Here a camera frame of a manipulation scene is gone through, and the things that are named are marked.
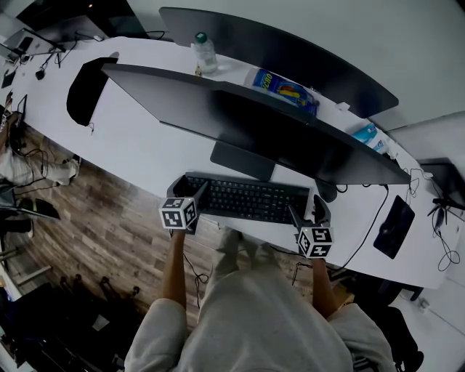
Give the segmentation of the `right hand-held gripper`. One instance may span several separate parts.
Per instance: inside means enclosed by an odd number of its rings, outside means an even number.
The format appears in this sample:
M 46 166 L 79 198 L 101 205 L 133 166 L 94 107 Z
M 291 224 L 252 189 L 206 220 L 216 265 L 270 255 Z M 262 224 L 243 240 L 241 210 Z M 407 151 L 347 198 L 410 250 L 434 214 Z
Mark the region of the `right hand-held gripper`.
M 313 196 L 314 216 L 313 227 L 302 219 L 293 205 L 287 205 L 293 226 L 300 230 L 297 238 L 299 253 L 308 259 L 325 259 L 333 245 L 333 229 L 331 226 L 331 212 L 325 201 L 319 196 Z

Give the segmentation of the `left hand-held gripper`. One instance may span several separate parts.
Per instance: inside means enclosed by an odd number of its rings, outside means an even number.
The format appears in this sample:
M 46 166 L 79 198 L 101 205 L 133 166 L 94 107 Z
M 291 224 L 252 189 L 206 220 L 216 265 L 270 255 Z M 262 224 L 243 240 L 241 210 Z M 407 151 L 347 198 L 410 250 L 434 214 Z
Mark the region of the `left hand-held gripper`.
M 161 201 L 158 209 L 163 228 L 184 230 L 186 234 L 194 235 L 199 218 L 197 208 L 208 188 L 209 181 L 205 181 L 193 197 L 186 197 L 189 195 L 187 177 L 183 174 L 174 180 L 166 191 L 167 198 Z

